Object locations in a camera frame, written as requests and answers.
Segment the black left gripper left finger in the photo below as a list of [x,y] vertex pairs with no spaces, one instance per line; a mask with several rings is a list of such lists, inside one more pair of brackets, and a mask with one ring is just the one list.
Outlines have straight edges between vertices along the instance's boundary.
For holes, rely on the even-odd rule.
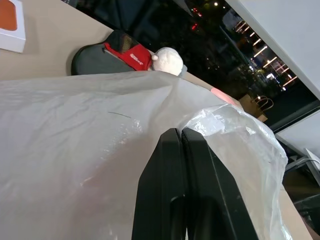
[[137,187],[133,240],[183,240],[186,237],[186,183],[182,143],[175,128],[164,132]]

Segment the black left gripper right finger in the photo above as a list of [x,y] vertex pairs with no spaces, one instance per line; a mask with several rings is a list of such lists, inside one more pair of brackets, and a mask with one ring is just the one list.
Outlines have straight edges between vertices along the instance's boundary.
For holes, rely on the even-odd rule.
[[258,235],[233,175],[199,133],[185,128],[191,240],[256,240]]

